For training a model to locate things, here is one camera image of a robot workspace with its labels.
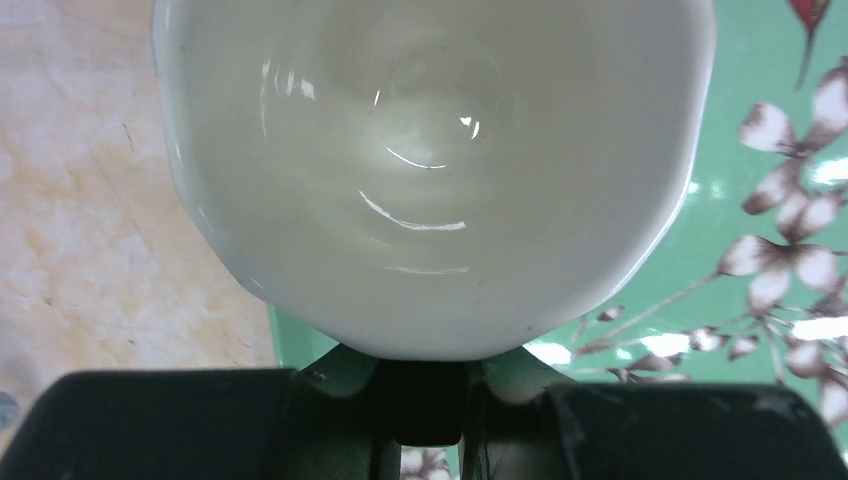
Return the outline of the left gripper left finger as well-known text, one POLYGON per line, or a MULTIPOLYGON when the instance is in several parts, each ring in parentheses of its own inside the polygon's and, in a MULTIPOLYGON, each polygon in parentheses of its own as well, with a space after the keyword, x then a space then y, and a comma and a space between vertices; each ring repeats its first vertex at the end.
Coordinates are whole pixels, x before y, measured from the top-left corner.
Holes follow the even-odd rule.
POLYGON ((5 479, 396 479, 369 420, 377 361, 337 346, 308 367, 80 371, 33 404, 5 479))

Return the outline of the black white-lined mug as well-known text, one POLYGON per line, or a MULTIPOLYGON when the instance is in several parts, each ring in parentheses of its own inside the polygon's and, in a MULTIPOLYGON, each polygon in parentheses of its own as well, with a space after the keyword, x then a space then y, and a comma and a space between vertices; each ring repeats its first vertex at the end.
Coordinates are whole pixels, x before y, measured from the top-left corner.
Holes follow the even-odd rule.
POLYGON ((245 290, 391 361, 452 444, 463 363, 601 305, 684 203, 709 1, 158 1, 173 182, 245 290))

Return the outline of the green floral serving tray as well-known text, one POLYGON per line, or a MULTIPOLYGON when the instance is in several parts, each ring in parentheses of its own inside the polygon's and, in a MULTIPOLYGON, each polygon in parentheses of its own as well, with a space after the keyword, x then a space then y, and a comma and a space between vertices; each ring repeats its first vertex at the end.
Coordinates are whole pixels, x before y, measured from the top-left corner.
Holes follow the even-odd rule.
MULTIPOLYGON (((700 150, 672 170, 624 155, 610 209, 677 177, 678 223, 629 286, 531 341, 580 383, 764 384, 790 389, 823 420, 847 467, 847 5, 692 1, 674 20, 628 1, 623 102, 656 111, 689 89, 706 117, 700 150)), ((480 362, 400 371, 377 364, 381 419, 469 422, 480 362)), ((396 479, 449 479, 460 445, 400 448, 396 479)))

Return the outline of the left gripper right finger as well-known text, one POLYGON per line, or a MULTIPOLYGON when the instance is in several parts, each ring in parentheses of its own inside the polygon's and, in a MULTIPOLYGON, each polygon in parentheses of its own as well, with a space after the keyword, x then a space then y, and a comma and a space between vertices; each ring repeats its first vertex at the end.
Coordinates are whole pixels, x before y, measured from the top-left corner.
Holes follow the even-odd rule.
POLYGON ((777 385, 580 383, 525 348, 482 360, 464 479, 843 479, 823 420, 777 385))

